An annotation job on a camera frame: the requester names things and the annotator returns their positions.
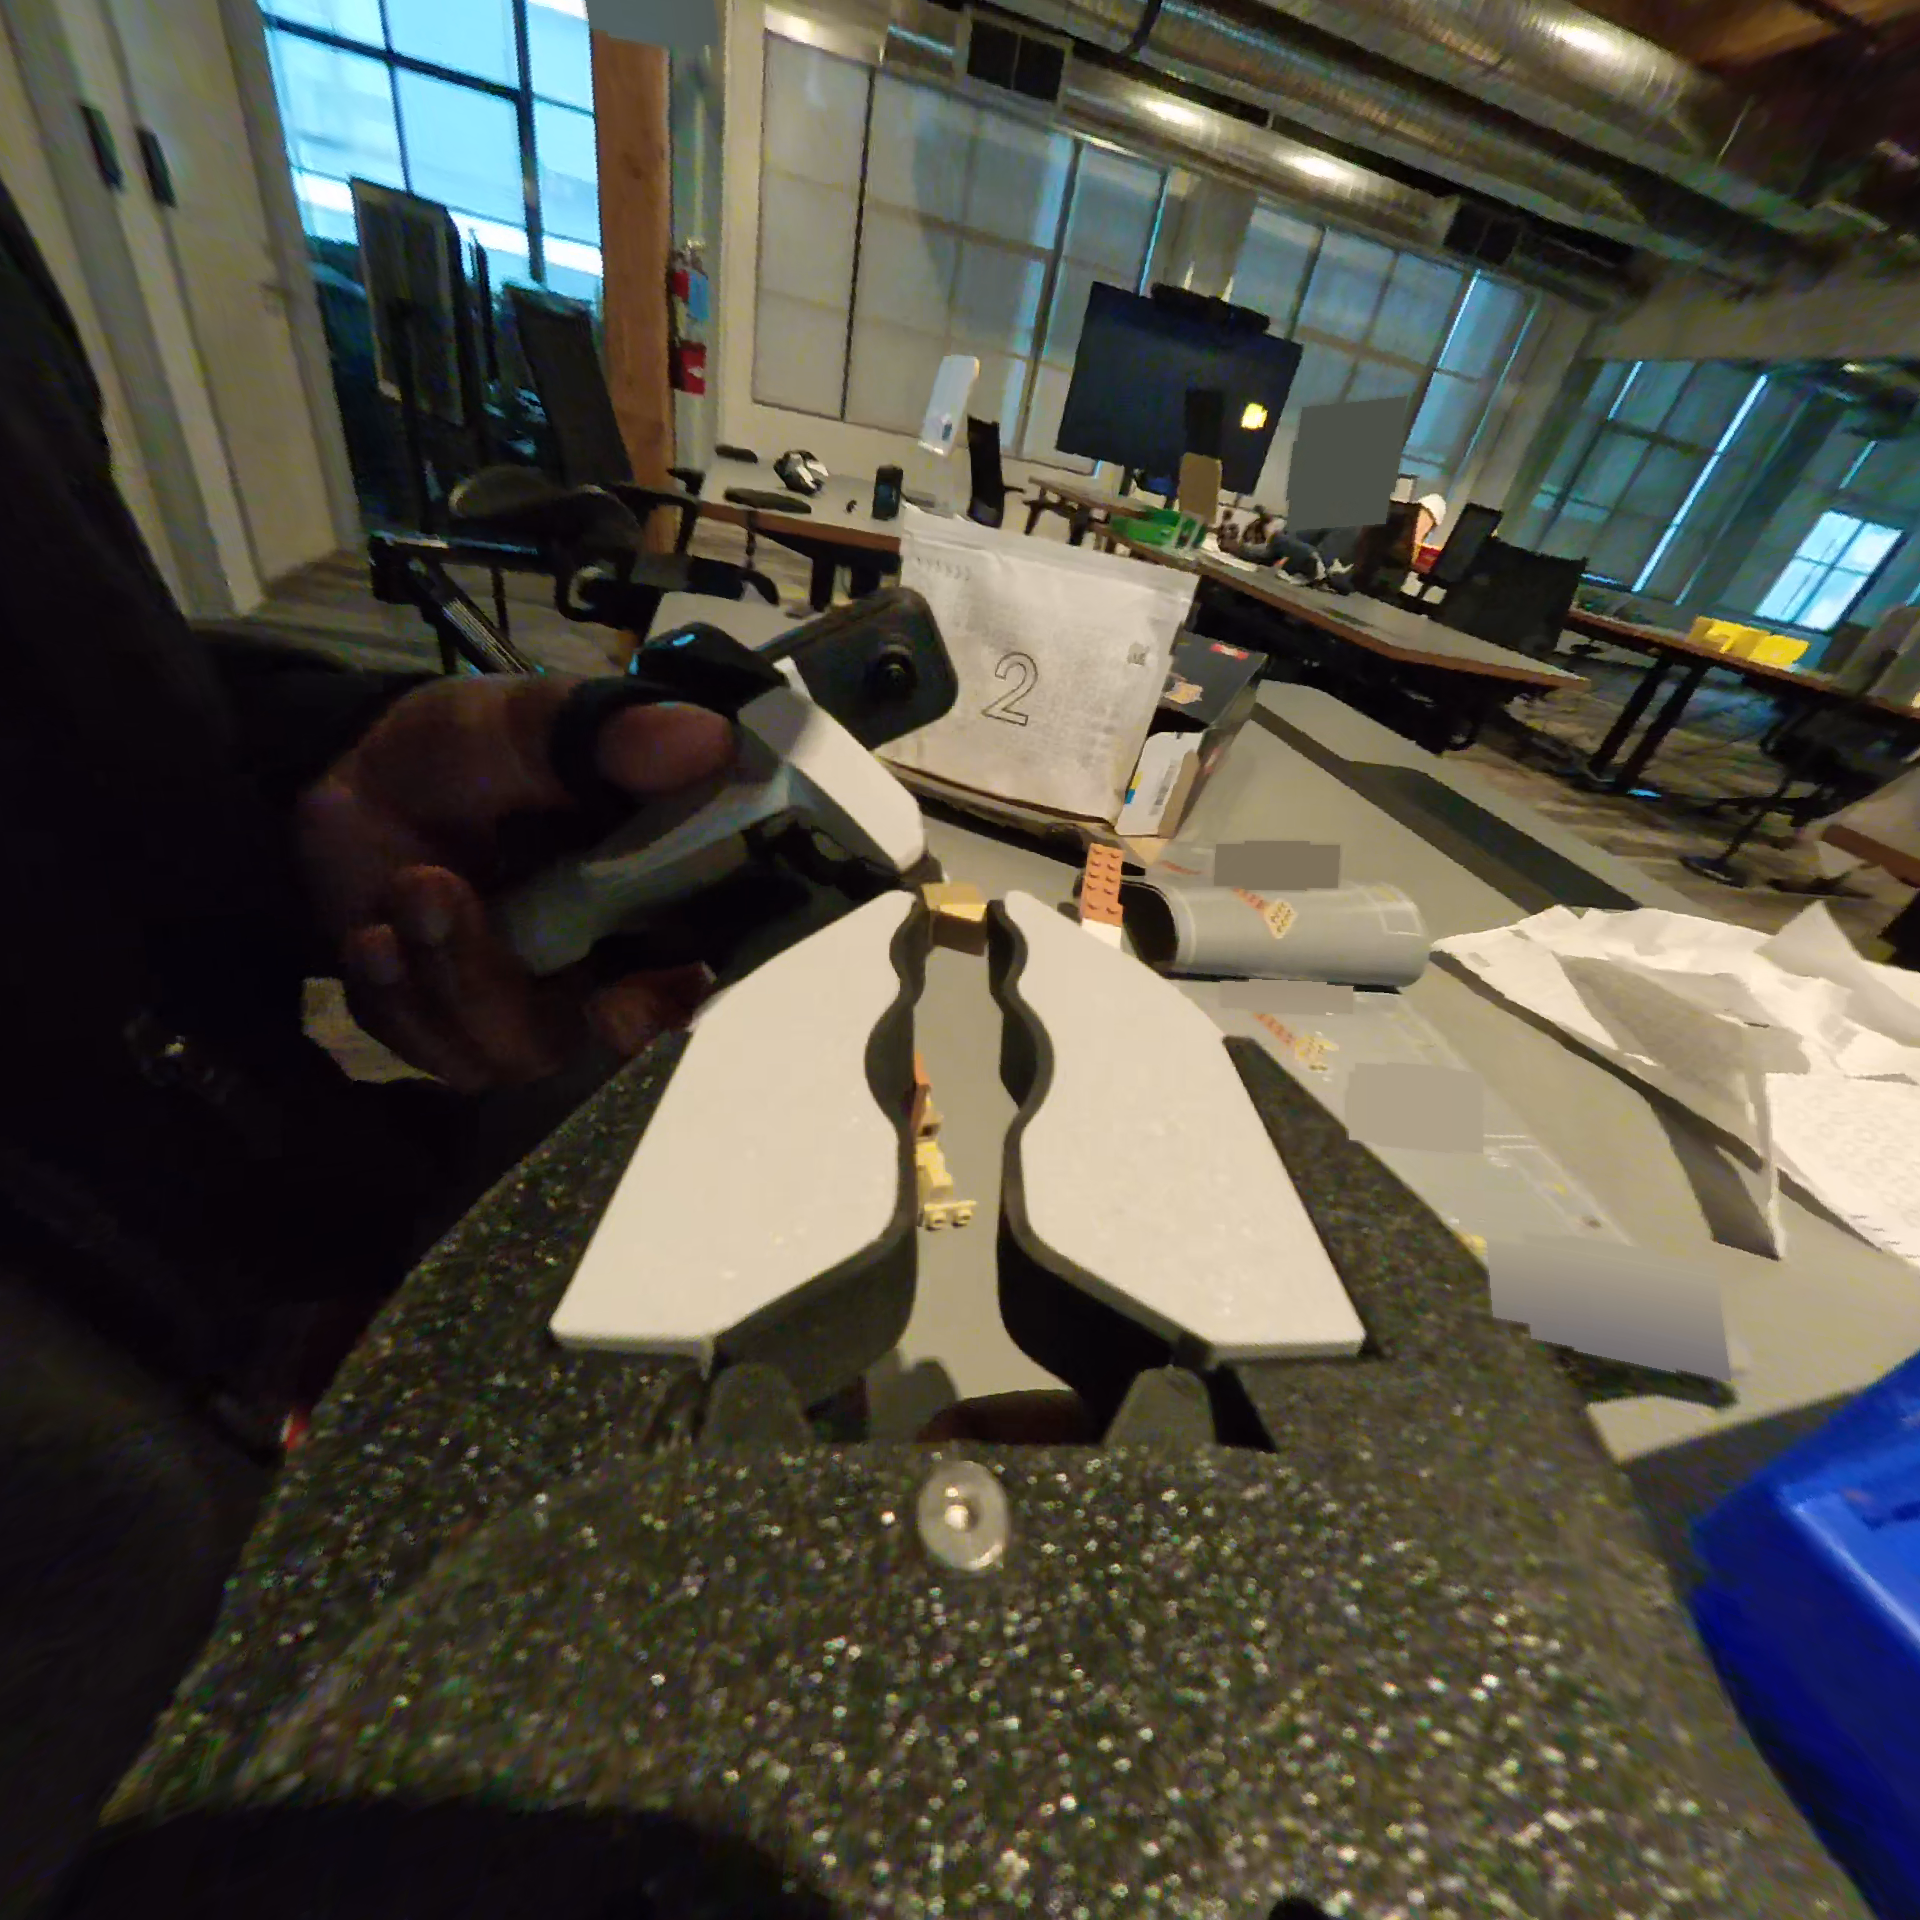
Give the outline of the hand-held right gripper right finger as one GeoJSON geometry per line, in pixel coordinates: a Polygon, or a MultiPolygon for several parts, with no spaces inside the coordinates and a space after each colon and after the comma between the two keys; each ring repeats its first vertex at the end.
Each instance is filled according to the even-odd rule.
{"type": "Polygon", "coordinates": [[[1035,897],[988,925],[1021,1256],[1201,1366],[1359,1356],[1363,1321],[1216,1021],[1035,897]]]}

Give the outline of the red fire extinguisher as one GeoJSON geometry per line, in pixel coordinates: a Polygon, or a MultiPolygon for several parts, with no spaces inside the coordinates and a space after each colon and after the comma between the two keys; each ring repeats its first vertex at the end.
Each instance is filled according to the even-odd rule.
{"type": "Polygon", "coordinates": [[[702,240],[695,237],[672,249],[664,287],[672,390],[682,397],[707,397],[712,275],[702,240]]]}

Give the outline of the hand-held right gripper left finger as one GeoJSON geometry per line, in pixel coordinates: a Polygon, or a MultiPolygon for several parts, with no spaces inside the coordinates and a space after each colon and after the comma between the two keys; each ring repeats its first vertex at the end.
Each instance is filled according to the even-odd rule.
{"type": "Polygon", "coordinates": [[[875,1360],[916,1306],[920,898],[886,891],[695,1019],[551,1316],[568,1352],[875,1360]]]}

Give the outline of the silver ventilation duct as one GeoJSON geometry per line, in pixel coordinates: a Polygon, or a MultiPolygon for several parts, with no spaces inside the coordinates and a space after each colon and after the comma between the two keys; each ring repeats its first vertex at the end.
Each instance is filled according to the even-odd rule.
{"type": "Polygon", "coordinates": [[[1421,6],[1035,6],[1045,23],[1160,83],[1184,83],[1274,128],[1315,131],[1434,186],[1509,204],[1738,284],[1822,266],[1820,247],[1666,167],[1619,154],[1619,137],[1531,77],[1442,73],[1416,54],[1421,6]]]}

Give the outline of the wooden post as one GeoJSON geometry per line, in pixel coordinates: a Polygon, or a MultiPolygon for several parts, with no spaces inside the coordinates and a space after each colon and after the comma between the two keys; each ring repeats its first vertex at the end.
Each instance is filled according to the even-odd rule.
{"type": "Polygon", "coordinates": [[[603,230],[603,353],[634,480],[674,465],[668,54],[593,26],[590,79],[603,230]]]}

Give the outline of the dark printed cardboard box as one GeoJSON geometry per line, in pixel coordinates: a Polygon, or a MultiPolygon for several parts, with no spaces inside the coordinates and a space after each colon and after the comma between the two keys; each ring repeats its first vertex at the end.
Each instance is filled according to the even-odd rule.
{"type": "Polygon", "coordinates": [[[1179,630],[1160,705],[1117,810],[1129,842],[1179,836],[1259,705],[1263,655],[1179,630]]]}

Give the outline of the white printed paper bag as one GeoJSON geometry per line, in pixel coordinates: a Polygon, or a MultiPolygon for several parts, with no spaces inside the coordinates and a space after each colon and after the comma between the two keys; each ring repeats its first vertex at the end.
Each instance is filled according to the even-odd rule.
{"type": "Polygon", "coordinates": [[[907,509],[900,586],[933,612],[958,694],[885,753],[1115,826],[1197,582],[907,509]]]}

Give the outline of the empty white paper bag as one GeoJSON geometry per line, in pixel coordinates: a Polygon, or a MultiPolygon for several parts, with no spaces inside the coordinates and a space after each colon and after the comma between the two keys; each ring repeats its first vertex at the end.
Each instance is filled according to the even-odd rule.
{"type": "Polygon", "coordinates": [[[1552,906],[1431,953],[1738,1141],[1781,1186],[1917,1265],[1917,982],[1822,903],[1781,935],[1659,908],[1552,906]]]}

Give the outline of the black board on stand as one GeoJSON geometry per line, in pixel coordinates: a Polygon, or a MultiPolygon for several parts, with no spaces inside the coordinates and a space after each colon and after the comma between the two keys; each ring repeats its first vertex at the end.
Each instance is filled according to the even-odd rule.
{"type": "Polygon", "coordinates": [[[349,180],[372,313],[376,393],[392,404],[407,503],[425,531],[481,460],[485,401],[464,244],[448,209],[349,180]]]}

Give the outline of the large black monitor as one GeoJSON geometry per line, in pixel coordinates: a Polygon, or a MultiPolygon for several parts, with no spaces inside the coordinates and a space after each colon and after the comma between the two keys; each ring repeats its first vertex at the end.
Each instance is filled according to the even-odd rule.
{"type": "Polygon", "coordinates": [[[1184,457],[1204,452],[1218,457],[1229,493],[1251,493],[1302,360],[1303,346],[1257,309],[1095,283],[1054,449],[1115,465],[1152,493],[1168,493],[1184,457]]]}

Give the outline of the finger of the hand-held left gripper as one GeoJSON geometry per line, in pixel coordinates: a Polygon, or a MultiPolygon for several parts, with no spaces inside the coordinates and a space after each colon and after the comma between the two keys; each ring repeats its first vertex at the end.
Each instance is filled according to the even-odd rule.
{"type": "Polygon", "coordinates": [[[734,720],[743,750],[738,832],[800,826],[853,858],[905,878],[924,861],[913,795],[827,708],[794,686],[755,697],[734,720]]]}

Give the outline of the grey desk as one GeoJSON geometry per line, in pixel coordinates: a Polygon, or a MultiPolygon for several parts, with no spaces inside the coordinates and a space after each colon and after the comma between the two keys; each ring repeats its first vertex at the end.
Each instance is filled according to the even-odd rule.
{"type": "MultiPolygon", "coordinates": [[[[1442,935],[1486,932],[1525,906],[1571,903],[1655,908],[1666,903],[1622,864],[1556,832],[1537,813],[1513,810],[1473,780],[1454,783],[1430,756],[1392,740],[1380,725],[1303,687],[1263,692],[1229,771],[1197,809],[1197,840],[1232,845],[1277,832],[1333,845],[1363,881],[1397,881],[1442,935]]],[[[1002,1077],[992,1096],[1006,1135],[1014,1122],[1006,1069],[1006,1018],[994,976],[958,988],[955,966],[931,968],[929,915],[920,903],[920,996],[916,1041],[933,1043],[937,1091],[969,1101],[1002,1077]]],[[[1700,1229],[1704,1260],[1681,1256],[1683,1276],[1719,1280],[1733,1329],[1752,1338],[1757,1367],[1720,1390],[1706,1378],[1622,1371],[1622,1396],[1601,1382],[1602,1360],[1568,1364],[1605,1399],[1596,1416],[1605,1446],[1622,1461],[1647,1510],[1673,1512],[1693,1526],[1752,1472],[1822,1428],[1866,1386],[1916,1356],[1916,1280],[1890,1255],[1858,1244],[1811,1198],[1787,1206],[1792,1229],[1809,1229],[1781,1264],[1761,1260],[1760,1194],[1735,1173],[1733,1141],[1703,1120],[1686,1120],[1666,1096],[1632,1094],[1622,1069],[1605,1069],[1581,1043],[1547,1043],[1533,1014],[1500,1012],[1486,987],[1461,968],[1430,970],[1418,993],[1437,1024],[1492,1084],[1546,1122],[1546,1142],[1589,1167],[1619,1222],[1651,1238],[1700,1229]]],[[[637,1122],[587,1120],[586,1145],[558,1145],[554,1165],[512,1172],[461,1233],[445,1238],[405,1283],[381,1338],[419,1334],[429,1385],[455,1403],[474,1403],[481,1382],[522,1366],[565,1366],[551,1333],[586,1248],[612,1203],[612,1183],[637,1141],[637,1122]],[[551,1226],[536,1224],[534,1175],[579,1178],[573,1198],[558,1194],[551,1226]]],[[[1226,1378],[1235,1364],[1201,1366],[1186,1347],[1152,1338],[1117,1312],[1080,1299],[1014,1248],[996,1222],[962,1265],[964,1280],[938,1280],[942,1308],[960,1313],[962,1339],[933,1350],[947,1367],[988,1360],[988,1382],[1006,1385],[1002,1359],[1019,1352],[1045,1380],[1117,1412],[1134,1378],[1179,1364],[1226,1378]]]]}

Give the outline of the long wooden top table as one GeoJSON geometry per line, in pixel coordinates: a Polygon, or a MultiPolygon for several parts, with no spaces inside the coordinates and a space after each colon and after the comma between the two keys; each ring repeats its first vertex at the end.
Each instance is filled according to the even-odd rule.
{"type": "Polygon", "coordinates": [[[840,598],[866,598],[898,578],[903,518],[911,505],[942,512],[931,468],[903,468],[903,509],[893,521],[873,520],[875,474],[832,471],[827,489],[809,501],[787,493],[772,468],[714,460],[696,501],[699,512],[772,543],[809,565],[805,602],[824,612],[840,598]]]}
{"type": "Polygon", "coordinates": [[[1546,659],[1502,649],[1383,599],[1284,583],[1274,567],[1243,565],[1210,543],[1137,540],[1121,529],[1118,501],[1065,480],[1035,480],[1019,508],[1025,531],[1043,514],[1070,525],[1070,543],[1092,540],[1197,582],[1193,630],[1265,657],[1271,684],[1334,692],[1418,746],[1445,756],[1477,742],[1513,703],[1585,692],[1591,680],[1546,659]]]}
{"type": "Polygon", "coordinates": [[[1776,700],[1789,720],[1809,712],[1837,708],[1869,720],[1901,750],[1916,746],[1917,707],[1880,692],[1844,687],[1833,673],[1729,655],[1704,641],[1668,633],[1601,612],[1573,608],[1565,623],[1579,641],[1622,648],[1647,661],[1642,684],[1619,708],[1601,746],[1579,768],[1579,780],[1602,795],[1652,795],[1646,772],[1679,729],[1709,673],[1724,672],[1776,700]]]}

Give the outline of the person's left forearm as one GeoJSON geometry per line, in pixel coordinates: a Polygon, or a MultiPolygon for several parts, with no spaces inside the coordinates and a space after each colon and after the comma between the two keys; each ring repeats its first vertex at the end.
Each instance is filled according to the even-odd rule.
{"type": "Polygon", "coordinates": [[[304,1028],[331,970],[295,803],[423,672],[180,621],[4,614],[4,1115],[186,1110],[265,1153],[357,1089],[304,1028]]]}

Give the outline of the person's left hand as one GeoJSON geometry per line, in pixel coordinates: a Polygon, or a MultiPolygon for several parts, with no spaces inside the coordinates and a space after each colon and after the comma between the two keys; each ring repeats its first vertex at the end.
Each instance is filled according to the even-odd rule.
{"type": "Polygon", "coordinates": [[[702,966],[539,976],[493,925],[493,897],[584,826],[553,732],[586,692],[612,697],[587,742],[597,783],[627,803],[731,768],[723,716],[637,705],[623,680],[438,680],[381,712],[295,810],[302,878],[354,1019],[463,1094],[529,1085],[595,1045],[637,1058],[712,991],[702,966]]]}

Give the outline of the grey instruction booklet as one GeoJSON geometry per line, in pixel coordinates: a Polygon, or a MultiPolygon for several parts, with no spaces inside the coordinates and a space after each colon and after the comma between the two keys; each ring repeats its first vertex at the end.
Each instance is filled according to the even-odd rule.
{"type": "Polygon", "coordinates": [[[1403,889],[1276,895],[1161,865],[1125,878],[1118,903],[1130,953],[1257,1043],[1477,1255],[1552,1235],[1706,1256],[1700,1229],[1619,1222],[1589,1167],[1445,1037],[1418,993],[1431,942],[1403,889]]]}

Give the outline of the blue plastic bin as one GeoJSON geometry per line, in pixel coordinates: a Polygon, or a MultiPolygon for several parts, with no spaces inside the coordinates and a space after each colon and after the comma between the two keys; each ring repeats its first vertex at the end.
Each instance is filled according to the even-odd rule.
{"type": "Polygon", "coordinates": [[[1720,1685],[1876,1915],[1917,1915],[1917,1359],[1693,1524],[1720,1685]]]}

